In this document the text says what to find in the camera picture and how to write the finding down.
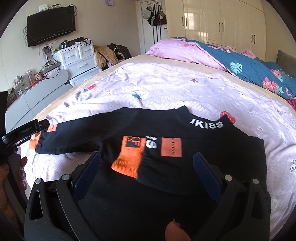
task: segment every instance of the door handle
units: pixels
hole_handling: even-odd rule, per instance
[[[87,66],[87,65],[88,65],[88,63],[85,63],[84,65],[81,65],[78,68],[82,68],[82,67]]]

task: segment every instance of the wall-mounted tv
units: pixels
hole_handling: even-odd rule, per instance
[[[53,8],[27,17],[28,47],[75,31],[74,6]]]

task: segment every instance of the blue gripper pad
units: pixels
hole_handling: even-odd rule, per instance
[[[222,187],[209,166],[204,162],[203,158],[199,154],[195,154],[193,156],[193,167],[210,198],[219,203],[221,200]]]
[[[101,155],[96,153],[89,161],[87,166],[81,172],[76,182],[73,184],[73,200],[77,203],[85,197],[94,177],[96,176],[99,167],[101,166]]]

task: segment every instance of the wall clock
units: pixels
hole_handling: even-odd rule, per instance
[[[112,6],[114,4],[114,0],[105,0],[108,6]]]

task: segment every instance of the teal floral comforter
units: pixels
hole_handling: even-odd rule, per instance
[[[296,78],[288,76],[281,69],[269,69],[260,61],[240,53],[204,44],[196,40],[186,39],[186,42],[198,44],[199,47],[207,51],[229,72],[241,80],[261,86],[285,99],[294,98],[296,95]]]

